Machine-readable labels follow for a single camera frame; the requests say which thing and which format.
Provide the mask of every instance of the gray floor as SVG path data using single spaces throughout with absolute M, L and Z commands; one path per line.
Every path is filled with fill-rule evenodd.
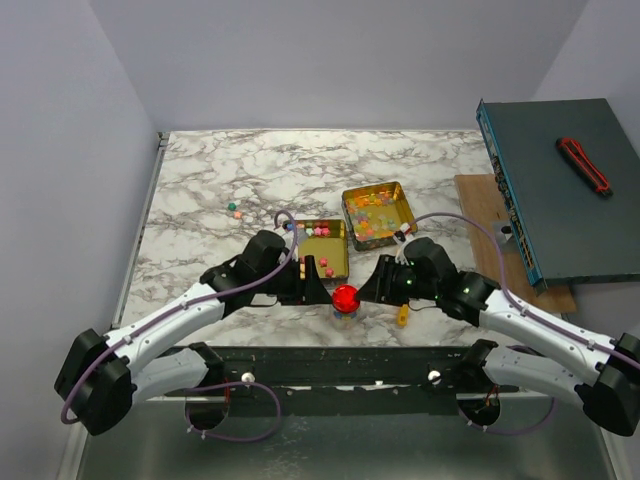
M 500 425 L 522 427 L 547 399 L 509 400 Z M 474 431 L 459 417 L 289 417 L 253 445 L 186 433 L 182 402 L 147 402 L 106 434 L 90 438 L 82 480 L 560 480 L 615 478 L 600 431 L 572 407 L 527 436 Z M 269 419 L 230 419 L 226 433 L 253 434 Z

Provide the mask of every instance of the red and black tool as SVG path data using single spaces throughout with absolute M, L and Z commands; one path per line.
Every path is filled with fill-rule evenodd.
M 556 148 L 594 192 L 605 197 L 613 195 L 609 180 L 591 163 L 577 140 L 568 137 L 559 138 L 556 140 Z

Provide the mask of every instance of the marble surface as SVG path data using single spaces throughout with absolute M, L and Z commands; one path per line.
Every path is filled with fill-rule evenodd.
M 171 135 L 135 264 L 122 324 L 146 316 L 195 283 L 208 267 L 239 253 L 281 208 L 297 218 L 341 218 L 343 190 L 399 181 L 415 215 L 460 212 L 458 173 L 489 173 L 476 131 L 227 131 Z M 243 218 L 227 210 L 238 204 Z M 464 225 L 442 218 L 418 235 L 441 244 L 459 268 L 474 261 Z M 349 246 L 349 283 L 361 286 L 381 253 Z M 419 308 L 428 302 L 414 302 Z M 397 308 L 365 304 L 344 328 L 329 306 L 243 309 L 183 343 L 254 346 L 467 345 L 493 332 L 447 318 L 435 308 L 411 312 L 395 324 Z

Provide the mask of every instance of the gray wall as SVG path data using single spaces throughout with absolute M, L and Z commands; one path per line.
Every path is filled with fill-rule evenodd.
M 475 128 L 586 0 L 92 0 L 159 128 Z
M 536 100 L 607 98 L 638 152 L 639 18 L 637 0 L 591 0 L 535 95 Z M 575 294 L 579 318 L 589 328 L 616 337 L 624 331 L 640 334 L 640 284 L 583 286 L 575 289 Z M 640 432 L 627 440 L 626 446 L 640 478 Z
M 86 1 L 12 2 L 0 44 L 0 476 L 51 479 L 53 381 L 111 321 L 157 135 Z

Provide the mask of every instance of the tray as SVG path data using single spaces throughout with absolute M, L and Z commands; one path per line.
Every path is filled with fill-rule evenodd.
M 380 183 L 342 192 L 349 236 L 359 252 L 393 245 L 393 232 L 414 220 L 398 182 Z
M 308 228 L 328 228 L 328 236 L 312 235 L 298 245 L 298 256 L 313 255 L 318 274 L 321 279 L 346 279 L 349 278 L 349 254 L 347 252 L 346 224 L 339 219 L 301 219 L 296 220 L 298 228 L 304 225 Z M 320 259 L 326 258 L 328 266 L 320 265 Z M 327 268 L 332 268 L 334 275 L 327 277 Z

